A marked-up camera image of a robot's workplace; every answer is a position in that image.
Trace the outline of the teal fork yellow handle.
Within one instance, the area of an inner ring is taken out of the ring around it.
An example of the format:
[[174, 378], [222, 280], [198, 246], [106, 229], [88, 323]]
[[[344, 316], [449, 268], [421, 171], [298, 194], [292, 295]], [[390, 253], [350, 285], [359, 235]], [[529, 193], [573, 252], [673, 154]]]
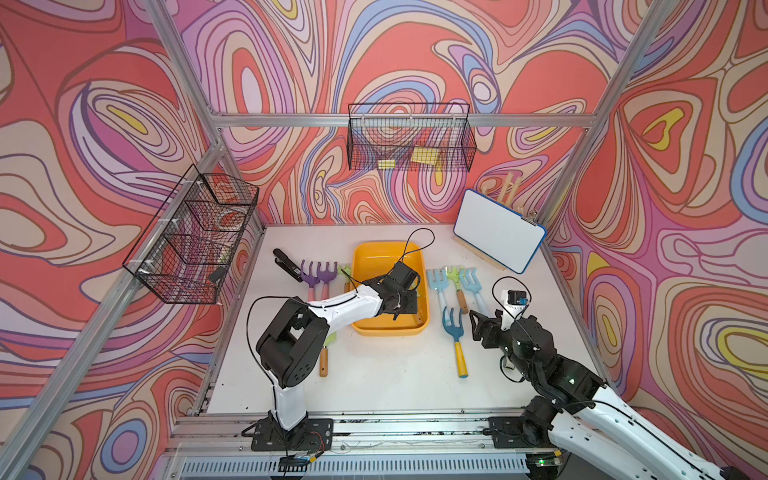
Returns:
[[459, 378], [467, 378], [469, 373], [466, 365], [465, 356], [461, 344], [461, 337], [464, 334], [463, 312], [459, 311], [458, 316], [454, 317], [454, 309], [444, 307], [442, 311], [442, 325], [447, 334], [453, 340], [457, 375]]

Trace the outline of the blue handled garden fork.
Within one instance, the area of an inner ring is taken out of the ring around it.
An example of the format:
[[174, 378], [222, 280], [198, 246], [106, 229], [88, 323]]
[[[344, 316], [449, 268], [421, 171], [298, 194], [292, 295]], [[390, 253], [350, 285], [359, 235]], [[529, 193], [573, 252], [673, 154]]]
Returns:
[[427, 281], [431, 289], [437, 292], [439, 311], [443, 312], [447, 306], [445, 290], [449, 287], [450, 281], [445, 275], [444, 269], [431, 269], [427, 271]]

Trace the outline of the blue hand rake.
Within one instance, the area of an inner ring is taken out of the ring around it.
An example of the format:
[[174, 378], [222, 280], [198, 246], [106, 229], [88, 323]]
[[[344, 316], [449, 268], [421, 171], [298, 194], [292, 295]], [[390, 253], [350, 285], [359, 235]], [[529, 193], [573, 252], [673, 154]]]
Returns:
[[490, 314], [490, 310], [488, 308], [487, 303], [485, 302], [484, 298], [481, 295], [482, 285], [477, 278], [476, 269], [462, 268], [459, 273], [459, 279], [463, 289], [470, 292], [474, 297], [477, 310], [481, 314], [488, 316]]

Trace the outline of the green hand rake wooden handle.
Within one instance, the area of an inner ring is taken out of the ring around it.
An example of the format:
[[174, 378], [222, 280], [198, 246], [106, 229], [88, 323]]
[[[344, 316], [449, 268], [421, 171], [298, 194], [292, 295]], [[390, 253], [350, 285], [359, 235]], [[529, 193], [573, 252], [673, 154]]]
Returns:
[[457, 266], [446, 266], [444, 268], [444, 272], [446, 277], [453, 283], [455, 291], [456, 291], [456, 298], [460, 307], [460, 311], [463, 314], [469, 313], [468, 304], [466, 301], [466, 297], [464, 294], [464, 291], [462, 289], [462, 284], [460, 280], [460, 269]]

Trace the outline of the purple hand rake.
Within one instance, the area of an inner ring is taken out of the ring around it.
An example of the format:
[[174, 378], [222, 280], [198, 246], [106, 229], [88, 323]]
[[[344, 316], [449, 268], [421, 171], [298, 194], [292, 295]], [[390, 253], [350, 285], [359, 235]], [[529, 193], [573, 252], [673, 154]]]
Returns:
[[319, 263], [317, 268], [317, 277], [322, 283], [321, 299], [327, 300], [330, 298], [330, 284], [337, 276], [338, 264], [334, 262], [326, 262], [325, 264]]

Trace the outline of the purple garden fork pink handle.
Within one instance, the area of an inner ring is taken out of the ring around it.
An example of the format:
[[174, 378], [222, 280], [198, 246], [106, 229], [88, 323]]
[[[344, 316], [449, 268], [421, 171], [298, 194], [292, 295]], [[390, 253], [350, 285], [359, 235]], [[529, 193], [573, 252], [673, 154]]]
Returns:
[[300, 265], [300, 275], [303, 282], [308, 286], [308, 301], [313, 302], [315, 300], [316, 285], [320, 282], [320, 279], [313, 274], [314, 262], [310, 261], [308, 266], [305, 266], [305, 260]]

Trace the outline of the green garden fork wooden handle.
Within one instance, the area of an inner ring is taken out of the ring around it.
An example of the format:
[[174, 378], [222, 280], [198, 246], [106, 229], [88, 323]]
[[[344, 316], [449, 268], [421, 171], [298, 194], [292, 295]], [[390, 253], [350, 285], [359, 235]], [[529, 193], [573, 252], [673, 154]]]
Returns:
[[328, 376], [329, 373], [329, 346], [336, 341], [336, 333], [330, 334], [324, 341], [323, 348], [319, 357], [319, 375], [322, 378]]

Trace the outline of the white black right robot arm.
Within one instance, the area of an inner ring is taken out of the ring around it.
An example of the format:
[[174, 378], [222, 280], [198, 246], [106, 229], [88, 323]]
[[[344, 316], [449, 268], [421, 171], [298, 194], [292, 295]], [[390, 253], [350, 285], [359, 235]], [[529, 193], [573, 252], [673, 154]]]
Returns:
[[687, 449], [647, 420], [583, 364], [560, 354], [535, 316], [504, 324], [503, 313], [469, 315], [472, 337], [498, 349], [535, 396], [521, 416], [531, 445], [548, 441], [615, 479], [744, 479]]

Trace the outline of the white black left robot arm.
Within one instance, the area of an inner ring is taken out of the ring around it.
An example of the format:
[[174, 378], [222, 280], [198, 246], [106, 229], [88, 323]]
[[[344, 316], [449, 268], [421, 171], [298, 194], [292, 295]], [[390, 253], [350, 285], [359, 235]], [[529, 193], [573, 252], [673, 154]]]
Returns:
[[421, 275], [397, 261], [390, 270], [341, 295], [320, 301], [287, 297], [250, 353], [272, 386], [267, 416], [246, 427], [241, 436], [255, 452], [306, 451], [313, 455], [333, 444], [334, 420], [312, 418], [305, 405], [303, 382], [318, 364], [327, 338], [355, 322], [379, 315], [418, 312]]

